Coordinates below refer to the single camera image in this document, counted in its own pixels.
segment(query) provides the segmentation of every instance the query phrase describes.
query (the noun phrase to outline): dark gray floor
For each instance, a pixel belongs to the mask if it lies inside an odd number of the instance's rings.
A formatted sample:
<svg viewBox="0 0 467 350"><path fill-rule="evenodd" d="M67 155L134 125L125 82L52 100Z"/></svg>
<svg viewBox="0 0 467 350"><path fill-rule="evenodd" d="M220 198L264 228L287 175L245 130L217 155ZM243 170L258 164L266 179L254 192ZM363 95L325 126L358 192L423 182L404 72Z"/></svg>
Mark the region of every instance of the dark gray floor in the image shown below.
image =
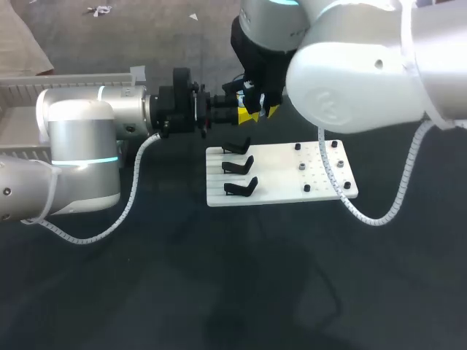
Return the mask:
<svg viewBox="0 0 467 350"><path fill-rule="evenodd" d="M119 73L146 66L147 86L171 85L174 67L220 93L242 73L230 46L240 0L13 0L56 74ZM111 5L94 18L88 7ZM196 13L199 21L189 18Z"/></svg>

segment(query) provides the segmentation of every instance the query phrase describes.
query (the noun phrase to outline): yellow object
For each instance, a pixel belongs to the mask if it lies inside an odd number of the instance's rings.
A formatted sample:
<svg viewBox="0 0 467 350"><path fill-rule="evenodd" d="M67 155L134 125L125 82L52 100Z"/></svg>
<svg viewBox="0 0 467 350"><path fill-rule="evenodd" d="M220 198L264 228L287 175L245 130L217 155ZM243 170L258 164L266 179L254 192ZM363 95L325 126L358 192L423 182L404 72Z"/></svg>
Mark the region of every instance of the yellow object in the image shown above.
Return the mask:
<svg viewBox="0 0 467 350"><path fill-rule="evenodd" d="M277 108L279 108L279 105L271 107L269 109L268 118L270 118L273 115L273 113L277 111ZM239 107L238 113L239 113L239 125L242 123L248 122L250 120L254 120L255 122L258 122L258 120L260 119L260 112L248 114L247 109L244 107Z"/></svg>

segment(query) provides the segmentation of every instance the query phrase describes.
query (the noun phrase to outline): black bracket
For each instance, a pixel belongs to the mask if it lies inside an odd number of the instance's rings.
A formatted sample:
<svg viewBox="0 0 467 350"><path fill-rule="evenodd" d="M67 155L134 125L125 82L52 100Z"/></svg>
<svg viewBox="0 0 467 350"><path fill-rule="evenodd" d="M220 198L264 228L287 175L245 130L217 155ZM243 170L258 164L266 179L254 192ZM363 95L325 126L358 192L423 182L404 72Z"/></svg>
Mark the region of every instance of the black bracket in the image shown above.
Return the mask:
<svg viewBox="0 0 467 350"><path fill-rule="evenodd" d="M234 173L238 175L246 175L251 169L251 166L255 162L255 158L251 155L248 157L247 162L245 163L244 166L241 166L239 164L234 164L231 162L222 162L222 169L224 170L224 174L226 171L229 173Z"/></svg>
<svg viewBox="0 0 467 350"><path fill-rule="evenodd" d="M245 140L245 143L243 145L241 145L241 146L238 145L238 144L232 144L230 142L226 142L222 146L222 149L224 150L224 153L225 153L225 151L229 151L229 152L232 152L232 153L236 153L238 155L244 155L245 153L248 152L248 149L250 148L250 145L251 145L251 138L248 137Z"/></svg>
<svg viewBox="0 0 467 350"><path fill-rule="evenodd" d="M255 176L251 179L250 184L246 187L237 184L224 184L226 195L241 195L242 197L250 197L253 194L256 186L258 186L258 178Z"/></svg>

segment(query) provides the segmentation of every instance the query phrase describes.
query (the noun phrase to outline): white cable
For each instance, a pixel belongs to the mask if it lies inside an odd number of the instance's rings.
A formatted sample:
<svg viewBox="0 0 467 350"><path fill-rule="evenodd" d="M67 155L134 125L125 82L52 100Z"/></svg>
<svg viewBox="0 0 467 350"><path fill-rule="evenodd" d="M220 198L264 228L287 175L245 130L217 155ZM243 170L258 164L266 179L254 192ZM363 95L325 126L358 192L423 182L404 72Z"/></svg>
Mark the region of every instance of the white cable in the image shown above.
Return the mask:
<svg viewBox="0 0 467 350"><path fill-rule="evenodd" d="M55 190L57 189L58 175L61 173L60 168L52 166L49 163L43 162L42 160L33 159L31 160L31 162L41 163L44 166L47 166L48 168L50 168L50 170L52 171L52 179L50 180L49 192L47 194L47 200L45 202L45 206L44 206L44 209L42 210L42 213L36 218L21 220L21 222L25 225L37 224L41 222L49 214L50 208L52 207L52 204L53 204L53 199L55 198Z"/></svg>
<svg viewBox="0 0 467 350"><path fill-rule="evenodd" d="M339 186L336 177L333 174L331 164L329 163L328 154L326 153L324 129L318 128L318 141L320 145L321 160L323 161L326 174L328 175L329 181L331 182L331 185L336 191L336 194L338 195L339 199L357 219L370 226L382 226L394 219L394 217L397 215L399 209L402 206L402 202L404 201L404 196L409 185L410 175L412 174L415 159L417 158L417 153L420 149L420 145L422 144L422 140L425 137L426 133L432 127L432 121L425 121L415 132L412 144L410 145L409 155L407 156L406 165L404 166L404 172L402 173L401 183L399 184L399 189L397 191L394 203L389 209L389 211L386 213L386 215L379 219L372 219L362 214L360 211L358 211L357 208L354 207L352 203L350 203L349 198L347 198L346 195L342 192L342 188Z"/></svg>
<svg viewBox="0 0 467 350"><path fill-rule="evenodd" d="M128 202L126 204L125 209L123 210L123 213L120 215L120 217L117 219L117 221L115 221L114 224L112 226L110 226L107 230L105 230L103 233L101 233L101 234L99 234L97 236L91 237L91 238L81 239L81 238L71 237L69 234L63 232L60 228L56 227L54 224L51 224L50 222L48 222L46 220L42 220L41 222L39 222L39 224L44 226L45 228L48 228L49 230L54 232L54 234L58 235L62 239L66 240L66 241L68 241L70 243L73 243L73 244L79 244L79 245L91 244L91 243L100 241L101 239L107 237L110 233L112 233L123 222L123 220L128 215L131 207L133 206L133 202L134 202L134 199L135 199L135 196L136 196L136 189L138 187L139 167L140 167L141 158L143 156L144 151L153 142L155 142L157 140L160 140L160 139L161 139L161 137L159 136L159 134L152 135L138 149L138 152L136 154L136 159L134 161L133 184L131 185L130 198L128 199Z"/></svg>

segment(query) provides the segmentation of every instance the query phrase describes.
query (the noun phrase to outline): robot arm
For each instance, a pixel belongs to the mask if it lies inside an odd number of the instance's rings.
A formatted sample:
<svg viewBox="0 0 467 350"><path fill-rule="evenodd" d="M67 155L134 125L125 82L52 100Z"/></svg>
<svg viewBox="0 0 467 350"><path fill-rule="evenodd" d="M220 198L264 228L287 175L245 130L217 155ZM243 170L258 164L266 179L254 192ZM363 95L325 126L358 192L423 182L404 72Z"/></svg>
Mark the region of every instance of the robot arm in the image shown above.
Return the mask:
<svg viewBox="0 0 467 350"><path fill-rule="evenodd" d="M96 211L120 199L112 107L103 101L59 101L50 107L52 165L1 156L3 219Z"/></svg>
<svg viewBox="0 0 467 350"><path fill-rule="evenodd" d="M414 8L408 16L394 9L396 1L244 0L232 45L245 67L248 111L260 108L261 93L266 108L280 103L286 84L301 115L339 133L425 113L442 128L465 118L467 3Z"/></svg>

